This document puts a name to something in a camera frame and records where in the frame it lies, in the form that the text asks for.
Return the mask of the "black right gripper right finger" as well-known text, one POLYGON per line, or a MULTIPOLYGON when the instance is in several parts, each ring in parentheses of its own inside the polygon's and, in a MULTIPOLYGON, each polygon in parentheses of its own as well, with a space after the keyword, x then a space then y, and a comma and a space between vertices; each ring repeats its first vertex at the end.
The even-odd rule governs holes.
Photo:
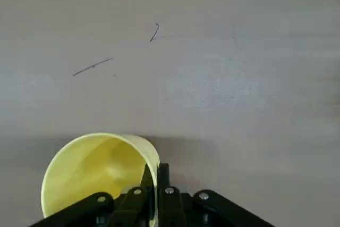
POLYGON ((272 226, 212 190, 180 192, 170 184, 167 163, 158 167, 157 192, 159 226, 272 226))

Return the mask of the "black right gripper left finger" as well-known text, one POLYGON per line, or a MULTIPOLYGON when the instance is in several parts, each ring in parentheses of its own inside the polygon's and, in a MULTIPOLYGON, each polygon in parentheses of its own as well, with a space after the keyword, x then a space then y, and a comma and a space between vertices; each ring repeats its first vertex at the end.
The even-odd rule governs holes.
POLYGON ((148 226, 155 213, 155 186, 146 165, 139 186, 113 198, 97 192, 33 226, 148 226))

